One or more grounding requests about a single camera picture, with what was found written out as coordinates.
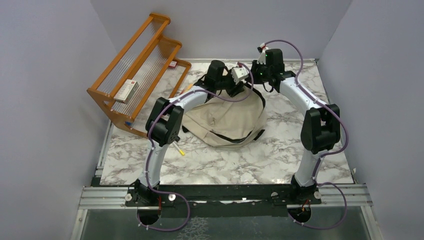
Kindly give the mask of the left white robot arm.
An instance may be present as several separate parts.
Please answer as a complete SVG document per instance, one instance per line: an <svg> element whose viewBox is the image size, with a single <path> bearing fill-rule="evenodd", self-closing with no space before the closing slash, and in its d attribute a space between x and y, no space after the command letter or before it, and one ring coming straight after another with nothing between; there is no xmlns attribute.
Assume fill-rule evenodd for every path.
<svg viewBox="0 0 424 240"><path fill-rule="evenodd" d="M169 145L179 136L184 114L212 98L223 100L219 91L227 91L226 101L238 102L234 96L243 91L246 79L253 81L254 77L243 63L228 69L222 61L212 60L206 74L190 89L173 98L156 100L145 125L149 148L143 172L133 184L134 201L149 206L162 194L158 190L161 167Z"/></svg>

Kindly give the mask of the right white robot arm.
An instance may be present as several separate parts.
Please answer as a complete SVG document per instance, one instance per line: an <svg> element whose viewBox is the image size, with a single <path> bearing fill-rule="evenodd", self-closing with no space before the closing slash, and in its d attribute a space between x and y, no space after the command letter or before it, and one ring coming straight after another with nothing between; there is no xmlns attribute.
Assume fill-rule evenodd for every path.
<svg viewBox="0 0 424 240"><path fill-rule="evenodd" d="M251 67L255 84L268 83L288 98L304 117L300 131L304 151L288 190L289 199L300 204L315 192L322 160L340 141L340 109L317 98L298 80L297 74L285 69L281 49L260 46L258 51L260 56L253 60Z"/></svg>

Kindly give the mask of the beige canvas backpack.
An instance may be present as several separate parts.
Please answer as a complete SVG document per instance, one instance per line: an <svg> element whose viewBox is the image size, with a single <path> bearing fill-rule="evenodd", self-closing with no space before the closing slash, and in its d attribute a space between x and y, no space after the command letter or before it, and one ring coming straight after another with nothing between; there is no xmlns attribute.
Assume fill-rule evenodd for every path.
<svg viewBox="0 0 424 240"><path fill-rule="evenodd" d="M239 102L212 98L184 114L182 130L215 148L241 148L258 140L266 130L266 100L257 89L244 87Z"/></svg>

